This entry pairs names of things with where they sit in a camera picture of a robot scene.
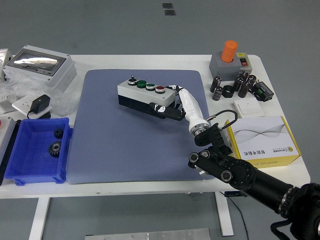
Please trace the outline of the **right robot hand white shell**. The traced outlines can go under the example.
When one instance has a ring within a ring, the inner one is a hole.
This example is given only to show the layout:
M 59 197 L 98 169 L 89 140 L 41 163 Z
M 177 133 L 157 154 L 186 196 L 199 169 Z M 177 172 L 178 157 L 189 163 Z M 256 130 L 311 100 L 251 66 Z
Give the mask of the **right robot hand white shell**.
M 170 107 L 175 102 L 175 96 L 178 96 L 182 109 Z M 191 93 L 179 85 L 155 86 L 154 92 L 146 90 L 143 102 L 149 104 L 151 112 L 161 117 L 181 121 L 185 118 L 189 122 L 189 133 L 193 136 L 208 129 L 209 123 L 204 119 L 201 108 Z

